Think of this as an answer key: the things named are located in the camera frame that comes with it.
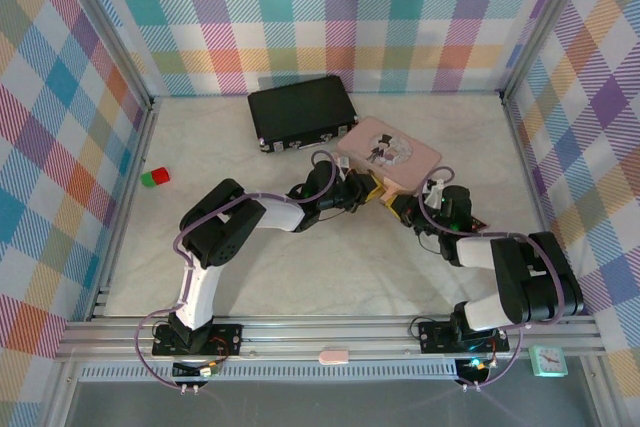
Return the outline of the red and green toy block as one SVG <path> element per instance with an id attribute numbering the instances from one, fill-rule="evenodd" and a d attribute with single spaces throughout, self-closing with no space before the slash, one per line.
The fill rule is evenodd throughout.
<path id="1" fill-rule="evenodd" d="M 170 173 L 165 167 L 156 168 L 154 170 L 145 172 L 140 176 L 141 184 L 147 188 L 153 188 L 165 184 L 170 180 Z"/>

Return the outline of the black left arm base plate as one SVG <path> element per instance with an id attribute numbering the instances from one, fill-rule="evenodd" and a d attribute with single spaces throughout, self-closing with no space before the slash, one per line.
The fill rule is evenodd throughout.
<path id="1" fill-rule="evenodd" d="M 153 356 L 238 356 L 242 343 L 241 324 L 214 324 L 192 330 L 160 324 L 153 331 Z"/>

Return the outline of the pink tin box with print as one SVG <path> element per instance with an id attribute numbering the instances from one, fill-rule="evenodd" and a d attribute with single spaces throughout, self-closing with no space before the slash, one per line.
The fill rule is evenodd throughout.
<path id="1" fill-rule="evenodd" d="M 338 141 L 337 151 L 356 170 L 372 173 L 387 197 L 415 193 L 442 158 L 438 151 L 371 116 Z"/>

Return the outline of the black hard case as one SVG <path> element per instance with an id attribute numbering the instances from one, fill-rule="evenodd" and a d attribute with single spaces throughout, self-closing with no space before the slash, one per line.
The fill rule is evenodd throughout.
<path id="1" fill-rule="evenodd" d="M 359 122 L 336 75 L 253 92 L 247 101 L 264 153 L 325 144 L 345 136 Z"/>

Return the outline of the small black connector board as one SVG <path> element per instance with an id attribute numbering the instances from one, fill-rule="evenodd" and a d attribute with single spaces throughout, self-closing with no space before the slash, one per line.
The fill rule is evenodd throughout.
<path id="1" fill-rule="evenodd" d="M 467 358 L 456 360 L 458 382 L 461 384 L 484 383 L 489 380 L 494 364 L 491 360 Z"/>
<path id="2" fill-rule="evenodd" d="M 171 368 L 171 376 L 174 379 L 211 378 L 219 373 L 220 368 L 221 363 L 217 361 L 204 364 L 174 362 Z"/>

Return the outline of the mint green small clock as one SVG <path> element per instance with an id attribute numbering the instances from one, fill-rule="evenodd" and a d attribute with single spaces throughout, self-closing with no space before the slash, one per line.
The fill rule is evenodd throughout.
<path id="1" fill-rule="evenodd" d="M 533 374 L 536 377 L 561 378 L 568 375 L 561 347 L 534 345 L 528 351 Z"/>

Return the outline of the aluminium frame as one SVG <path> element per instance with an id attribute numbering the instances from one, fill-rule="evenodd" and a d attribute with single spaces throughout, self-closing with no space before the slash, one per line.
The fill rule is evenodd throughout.
<path id="1" fill-rule="evenodd" d="M 91 301 L 80 322 L 73 322 L 65 331 L 57 362 L 67 368 L 78 369 L 86 364 L 113 365 L 118 367 L 133 363 L 150 348 L 138 347 L 137 338 L 147 339 L 151 327 L 147 319 L 135 316 L 105 316 L 101 307 L 107 301 L 117 262 L 121 256 L 126 230 L 131 221 L 131 211 L 138 191 L 135 175 L 141 173 L 148 158 L 148 151 L 156 131 L 158 116 L 172 96 L 168 87 L 161 83 L 159 71 L 151 64 L 150 51 L 142 44 L 142 34 L 133 24 L 133 17 L 124 11 L 124 0 L 81 0 L 88 8 L 91 19 L 98 21 L 99 30 L 105 34 L 116 59 L 134 81 L 137 91 L 146 102 L 143 125 L 132 163 L 126 174 L 122 204 L 115 212 L 115 225 L 109 235 L 106 258 L 98 268 L 99 277 L 91 291 Z M 526 180 L 527 194 L 537 221 L 548 223 L 542 196 L 534 185 L 531 172 L 533 163 L 526 155 L 523 140 L 516 131 L 515 113 L 510 108 L 512 97 L 522 88 L 526 73 L 532 68 L 535 56 L 542 50 L 543 42 L 559 19 L 568 0 L 546 0 L 539 3 L 530 0 L 527 10 L 535 10 L 537 17 L 529 22 L 520 19 L 516 23 L 516 40 L 508 43 L 509 50 L 518 49 L 518 55 L 509 55 L 500 67 L 496 82 L 495 97 L 499 99 L 505 123 L 508 126 L 513 151 Z M 414 358 L 416 340 L 405 333 L 397 338 L 392 334 L 400 325 L 400 317 L 381 315 L 372 318 L 354 315 L 280 315 L 244 316 L 239 322 L 245 326 L 248 339 L 244 343 L 244 362 L 261 363 L 315 363 L 321 353 L 348 351 L 349 361 L 376 361 L 389 364 L 399 359 L 393 345 L 402 343 L 403 354 Z M 606 323 L 604 330 L 596 329 L 592 318 L 565 320 L 555 326 L 527 327 L 528 340 L 547 338 L 553 345 L 564 346 L 570 356 L 578 356 L 582 362 L 587 382 L 587 391 L 595 408 L 598 422 L 604 427 L 640 427 L 640 394 L 626 395 L 623 383 L 626 380 L 640 387 L 640 367 L 621 368 L 614 363 L 631 352 L 626 346 L 616 351 L 607 351 L 608 342 L 618 340 L 616 329 L 621 321 L 614 318 Z"/>

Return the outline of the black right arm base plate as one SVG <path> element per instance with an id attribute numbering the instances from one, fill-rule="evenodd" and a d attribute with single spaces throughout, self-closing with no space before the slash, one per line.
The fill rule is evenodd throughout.
<path id="1" fill-rule="evenodd" d="M 497 329 L 464 330 L 452 321 L 425 321 L 418 324 L 422 354 L 506 353 L 509 341 Z"/>

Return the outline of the pink tag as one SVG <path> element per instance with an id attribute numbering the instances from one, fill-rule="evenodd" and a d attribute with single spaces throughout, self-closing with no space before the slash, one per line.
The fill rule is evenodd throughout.
<path id="1" fill-rule="evenodd" d="M 347 348 L 329 347 L 318 355 L 318 362 L 324 366 L 344 365 L 349 363 L 349 350 Z"/>

